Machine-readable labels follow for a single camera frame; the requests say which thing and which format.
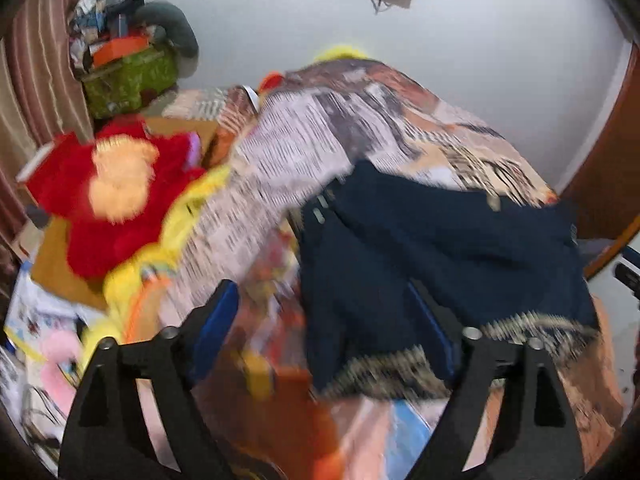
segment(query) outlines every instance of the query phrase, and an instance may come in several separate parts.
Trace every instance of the red fabric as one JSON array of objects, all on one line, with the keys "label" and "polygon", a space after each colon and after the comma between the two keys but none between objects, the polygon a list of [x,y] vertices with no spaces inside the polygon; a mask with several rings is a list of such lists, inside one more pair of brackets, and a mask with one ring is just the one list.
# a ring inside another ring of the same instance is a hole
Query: red fabric
[{"label": "red fabric", "polygon": [[141,121],[112,122],[96,138],[121,134],[146,139],[159,153],[153,164],[155,178],[149,185],[148,201],[140,215],[117,224],[95,218],[88,195],[89,181],[96,173],[91,159],[92,144],[67,150],[50,186],[39,199],[41,208],[71,222],[66,259],[73,272],[84,278],[101,278],[139,248],[157,242],[162,219],[171,204],[190,182],[205,173],[202,168],[183,171],[190,149],[189,134],[148,138]]}]

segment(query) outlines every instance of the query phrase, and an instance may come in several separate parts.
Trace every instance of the wall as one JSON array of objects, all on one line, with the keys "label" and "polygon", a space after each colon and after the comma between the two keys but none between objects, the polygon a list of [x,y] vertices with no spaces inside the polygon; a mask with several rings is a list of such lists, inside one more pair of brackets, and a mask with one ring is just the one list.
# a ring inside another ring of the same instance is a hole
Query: wall
[{"label": "wall", "polygon": [[169,1],[201,46],[184,88],[256,84],[353,44],[488,121],[553,186],[608,116],[628,57],[604,0],[390,0],[377,14],[370,0]]}]

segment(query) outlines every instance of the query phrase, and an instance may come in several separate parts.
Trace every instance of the metal screw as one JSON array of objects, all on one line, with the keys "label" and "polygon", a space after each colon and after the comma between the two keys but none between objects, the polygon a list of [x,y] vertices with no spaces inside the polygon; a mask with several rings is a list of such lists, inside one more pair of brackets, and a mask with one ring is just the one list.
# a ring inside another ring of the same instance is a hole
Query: metal screw
[{"label": "metal screw", "polygon": [[482,332],[480,332],[479,328],[475,326],[467,326],[463,328],[462,335],[467,339],[471,339],[472,341],[477,341],[482,337]]},{"label": "metal screw", "polygon": [[528,343],[529,346],[534,350],[542,350],[545,347],[545,344],[537,337],[532,337],[531,339],[529,339]]},{"label": "metal screw", "polygon": [[175,326],[166,326],[160,331],[160,335],[165,339],[173,339],[179,334],[180,330]]},{"label": "metal screw", "polygon": [[98,348],[100,350],[108,350],[116,344],[116,340],[113,337],[103,337],[98,341]]}]

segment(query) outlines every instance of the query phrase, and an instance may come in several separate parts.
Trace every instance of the newspaper print fabric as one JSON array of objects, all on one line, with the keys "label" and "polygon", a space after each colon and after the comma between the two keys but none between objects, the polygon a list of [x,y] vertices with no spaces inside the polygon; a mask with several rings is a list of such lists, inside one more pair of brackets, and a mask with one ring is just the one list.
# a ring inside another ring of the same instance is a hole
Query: newspaper print fabric
[{"label": "newspaper print fabric", "polygon": [[483,189],[542,205],[555,194],[497,132],[372,60],[287,73],[233,150],[228,185],[211,196],[161,307],[179,324],[223,278],[240,280],[268,230],[335,176],[368,158],[385,173],[450,189]]}]

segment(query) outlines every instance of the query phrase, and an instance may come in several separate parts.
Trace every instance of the brown door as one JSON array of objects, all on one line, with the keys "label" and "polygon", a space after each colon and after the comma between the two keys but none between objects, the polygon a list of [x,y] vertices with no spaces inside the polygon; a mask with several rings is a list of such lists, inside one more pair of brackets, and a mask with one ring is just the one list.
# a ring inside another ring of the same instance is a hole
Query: brown door
[{"label": "brown door", "polygon": [[640,213],[640,62],[634,45],[600,138],[562,193],[576,207],[578,238],[618,238]]}]

